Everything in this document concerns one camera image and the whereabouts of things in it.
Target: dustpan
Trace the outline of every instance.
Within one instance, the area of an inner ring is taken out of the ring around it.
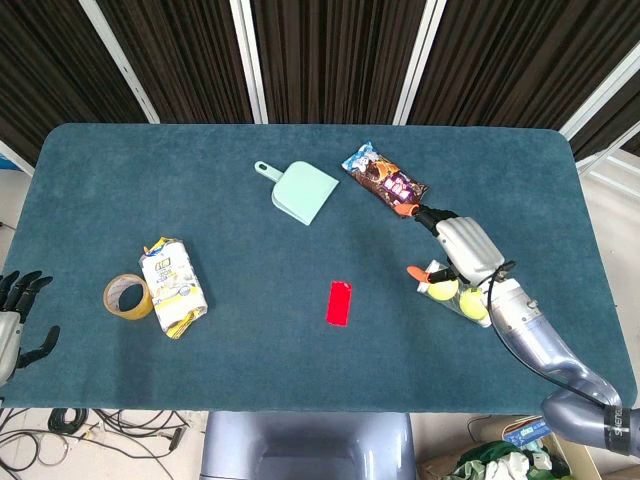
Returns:
[[[271,192],[273,204],[305,225],[311,224],[338,181],[307,162],[293,162],[282,173],[264,162],[256,162],[256,172],[276,182]]]

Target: teal table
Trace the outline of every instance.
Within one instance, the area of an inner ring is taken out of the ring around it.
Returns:
[[[533,413],[555,387],[482,329],[415,292],[410,264],[444,261],[340,168],[374,145],[474,217],[567,343],[620,391],[636,386],[573,157],[556,132],[337,125],[65,125],[40,155],[5,273],[54,276],[23,347],[62,328],[7,406]],[[340,184],[311,226],[277,210],[257,160],[305,160]],[[209,313],[180,340],[154,314],[102,306],[144,245],[184,240]],[[353,285],[348,328],[327,325],[333,280]]]

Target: yellow tennis ball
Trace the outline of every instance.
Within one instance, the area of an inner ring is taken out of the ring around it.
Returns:
[[[429,284],[427,293],[434,300],[440,302],[446,302],[451,300],[453,296],[458,292],[458,281],[447,280],[446,282],[438,282]]]
[[[460,310],[471,320],[482,320],[488,315],[482,303],[482,290],[469,288],[460,294]]]

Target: black curtain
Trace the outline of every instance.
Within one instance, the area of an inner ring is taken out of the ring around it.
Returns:
[[[571,147],[576,159],[580,160],[604,150],[638,121],[640,121],[640,72],[631,77],[571,139]],[[637,143],[635,145],[634,148],[632,139],[622,148],[630,153],[636,153],[638,145]]]
[[[253,0],[270,123],[391,123],[424,0]]]
[[[409,123],[559,129],[639,40],[638,0],[449,0]]]
[[[251,123],[229,0],[99,0],[163,123]]]
[[[0,0],[0,139],[35,165],[67,122],[145,122],[77,0]]]

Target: packing tape roll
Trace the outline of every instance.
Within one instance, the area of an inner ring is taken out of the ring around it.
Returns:
[[[140,300],[140,303],[131,310],[120,310],[120,296],[122,295],[122,292],[132,285],[142,285],[142,299]],[[126,318],[127,320],[139,320],[149,315],[151,310],[153,310],[149,287],[147,287],[145,281],[139,276],[131,273],[118,275],[116,278],[111,280],[107,285],[107,288],[104,289],[102,301],[104,302],[104,308],[106,308],[109,313]]]

